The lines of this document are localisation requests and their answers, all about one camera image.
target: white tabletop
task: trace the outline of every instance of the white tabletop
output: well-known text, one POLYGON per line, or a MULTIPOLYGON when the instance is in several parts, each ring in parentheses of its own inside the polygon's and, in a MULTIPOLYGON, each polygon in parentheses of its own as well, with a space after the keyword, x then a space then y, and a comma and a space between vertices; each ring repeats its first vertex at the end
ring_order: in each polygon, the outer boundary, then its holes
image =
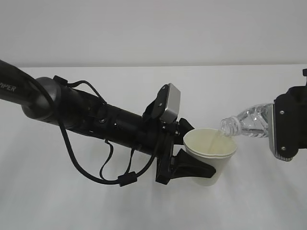
MULTIPOLYGON (((304 85, 307 65, 25 68, 38 78, 88 80, 108 103, 142 114, 165 83, 181 90, 180 117, 194 127, 218 128, 224 117, 272 102, 304 85)), ((190 178, 165 186, 155 163, 137 183, 95 184, 73 167, 59 128, 26 118, 0 101, 0 229, 4 230, 305 230, 307 152, 291 162, 274 158, 267 139, 237 137, 237 153, 211 187, 190 178)), ((108 154, 102 140, 69 133, 80 164, 97 175, 108 154)), ((126 169, 130 150, 115 145, 105 175, 126 169)), ((132 168, 149 156, 136 153, 132 168)))

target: black cable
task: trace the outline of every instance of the black cable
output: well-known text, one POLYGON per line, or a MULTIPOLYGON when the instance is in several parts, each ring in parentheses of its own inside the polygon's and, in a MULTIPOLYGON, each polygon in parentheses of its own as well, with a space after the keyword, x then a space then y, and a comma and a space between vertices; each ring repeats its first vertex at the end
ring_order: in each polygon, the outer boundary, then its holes
MULTIPOLYGON (((60 117, 59 115, 59 112, 56 108, 56 105, 54 103, 54 101, 52 100, 52 98, 50 97, 49 93, 46 91, 46 89, 39 83, 37 82, 34 78, 32 78, 30 75, 27 75, 27 74, 24 74, 23 75, 29 82, 31 82, 35 87, 37 87, 37 89, 43 94, 43 96, 46 98, 46 100, 48 101, 50 107, 52 108, 53 112, 54 112, 54 116, 55 118, 57 119, 57 122, 58 122, 58 125, 60 127, 60 130, 61 130, 61 133, 63 135, 63 139, 64 139, 64 142, 65 142, 65 145, 66 145, 66 148, 67 148, 67 151, 68 151, 68 154, 69 154, 69 157, 71 159, 71 162, 72 164, 75 166, 75 168, 83 175, 85 176, 86 178, 94 181, 94 182, 97 182, 97 183, 100 183, 100 184, 119 184, 120 181, 117 179, 117 180, 113 180, 113 181, 109 181, 109 180, 103 180, 103 179, 100 179, 100 178, 97 178, 91 174, 89 174, 86 170, 84 170, 82 168, 82 166, 78 163, 74 153, 73 153, 73 150, 72 150, 72 146, 71 146, 71 143, 69 141, 69 137, 68 137, 68 134, 67 134, 67 131, 65 129, 65 126, 63 124, 63 121, 62 121, 62 118, 60 117)), ((100 96, 100 94, 97 92, 97 90, 90 84, 88 83, 87 81, 78 81, 78 82, 75 82, 75 83, 72 83, 72 84, 67 84, 67 86, 71 86, 71 87, 76 87, 80 84, 87 84, 96 94, 97 96, 100 98, 100 100, 106 104, 106 101, 100 96)), ((144 168, 142 170, 140 170, 136 176, 139 177, 141 175, 143 175, 145 173, 145 171, 150 167, 150 165, 153 163, 154 161, 154 158, 156 157, 157 155, 157 152, 158 152, 158 149, 159 149, 159 146, 160 146, 160 142, 161 142, 161 137, 159 135, 159 140, 155 146, 155 149, 154 149, 154 152, 151 156, 151 158, 149 159, 149 161, 147 162, 147 164, 144 166, 144 168)))
POLYGON ((75 166, 75 168, 85 177, 87 177, 88 179, 92 180, 92 181, 95 181, 97 183, 100 183, 100 184, 119 184, 119 181, 118 180, 115 180, 115 181, 107 181, 107 180, 102 180, 100 178, 97 178, 91 174, 89 174, 86 170, 84 170, 81 165, 78 163, 74 153, 73 153, 73 150, 72 150, 72 147, 71 147, 71 143, 69 141, 69 137, 68 137, 68 134, 66 132, 66 129, 65 129, 65 126, 63 124, 63 121, 62 121, 62 118, 60 117, 59 113, 58 113, 58 110, 56 108, 56 105, 54 103, 54 101, 52 100, 52 98, 50 97, 49 93, 46 91, 46 89, 39 83, 37 82, 34 78, 32 78, 31 76, 27 75, 27 74, 24 74, 24 76, 27 78, 27 80, 29 80, 35 87, 37 87, 37 89, 43 94, 43 96, 46 98, 46 100, 48 101, 50 107, 52 108, 53 112, 54 112, 54 116, 55 118, 57 119, 58 121, 58 125, 59 125, 59 128, 61 130, 61 133, 63 135, 63 139, 64 139, 64 142, 65 142, 65 145, 66 145, 66 148, 67 148, 67 151, 68 151, 68 154, 69 154, 69 157, 71 159, 71 162, 72 164, 75 166))
POLYGON ((113 156, 113 151, 114 151, 113 145, 110 144, 110 143, 108 142, 108 140, 105 140, 105 143, 108 144, 108 145, 110 146, 110 153, 109 153, 109 156, 107 157, 106 162, 102 165, 102 167, 101 167, 101 169, 100 169, 100 171, 99 171, 100 177, 101 177, 102 179, 104 179, 104 180, 105 180, 105 178, 104 178, 103 175, 102 175, 102 170, 104 169, 104 166, 109 162, 109 160, 110 160, 111 157, 113 156))
POLYGON ((132 148, 131 152, 130 152, 130 160, 129 160, 128 168, 126 169, 124 174, 128 174, 129 171, 130 171, 130 167, 131 167, 131 162, 132 162, 132 157, 133 157, 134 151, 135 151, 135 148, 132 148))
POLYGON ((99 92, 88 81, 80 80, 80 81, 76 81, 74 83, 67 83, 66 85, 70 88, 76 88, 77 86, 79 86, 81 84, 88 85, 96 93, 96 95, 99 97, 99 99, 102 101, 102 104, 106 104, 106 101, 102 98, 102 96, 99 94, 99 92))

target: black mount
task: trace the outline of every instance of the black mount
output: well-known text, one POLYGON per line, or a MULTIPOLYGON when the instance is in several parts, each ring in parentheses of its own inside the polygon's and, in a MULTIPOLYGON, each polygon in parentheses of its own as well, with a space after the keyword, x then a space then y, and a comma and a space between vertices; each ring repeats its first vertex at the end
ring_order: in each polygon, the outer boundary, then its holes
POLYGON ((183 149, 176 156, 173 156, 174 144, 183 145, 183 137, 190 130, 193 130, 194 127, 184 118, 181 118, 179 122, 176 122, 175 119, 170 124, 159 120, 163 112, 157 105, 164 103, 161 101, 161 98, 166 100, 165 95, 162 95, 163 93, 165 91, 159 91, 156 100, 146 108, 143 114, 143 119, 146 123, 152 121, 160 122, 163 135, 165 136, 157 156, 156 181, 168 184, 171 179, 179 177, 211 178, 216 172, 213 166, 193 158, 183 149))
POLYGON ((274 100, 274 155, 290 161, 307 148, 307 84, 295 86, 274 100))

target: paper cup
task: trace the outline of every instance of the paper cup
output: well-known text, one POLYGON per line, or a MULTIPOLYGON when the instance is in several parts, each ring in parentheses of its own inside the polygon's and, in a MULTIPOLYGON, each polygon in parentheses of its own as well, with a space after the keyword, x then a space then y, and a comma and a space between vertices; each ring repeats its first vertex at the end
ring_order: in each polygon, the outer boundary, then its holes
POLYGON ((219 130, 212 128, 193 129, 184 136, 183 142, 187 154, 216 169, 212 178, 193 178, 203 186, 216 183, 226 163, 237 149, 232 138, 221 135, 219 130))

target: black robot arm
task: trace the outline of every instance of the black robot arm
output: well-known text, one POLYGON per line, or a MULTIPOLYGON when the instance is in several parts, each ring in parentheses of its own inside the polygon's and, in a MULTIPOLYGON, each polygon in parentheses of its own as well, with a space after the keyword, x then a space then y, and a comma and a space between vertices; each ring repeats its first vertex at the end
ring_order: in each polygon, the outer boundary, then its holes
POLYGON ((307 84, 279 95, 269 111, 270 149, 274 156, 290 161, 307 148, 307 84))
POLYGON ((174 144, 183 145, 184 135, 193 129, 185 119, 177 121, 180 91, 173 85, 164 85, 156 99, 142 116, 109 105, 86 81, 68 83, 55 76, 34 80, 18 68, 0 61, 0 99, 20 104, 26 116, 58 125, 64 137, 72 163, 87 178, 101 184, 124 186, 137 181, 157 158, 156 181, 167 184, 171 179, 195 176, 210 178, 215 168, 189 156, 183 149, 173 156, 174 144), (88 84, 97 96, 74 89, 88 84), (66 130, 105 139, 110 145, 110 155, 115 142, 151 155, 138 173, 127 171, 117 180, 109 181, 90 175, 77 162, 66 130))

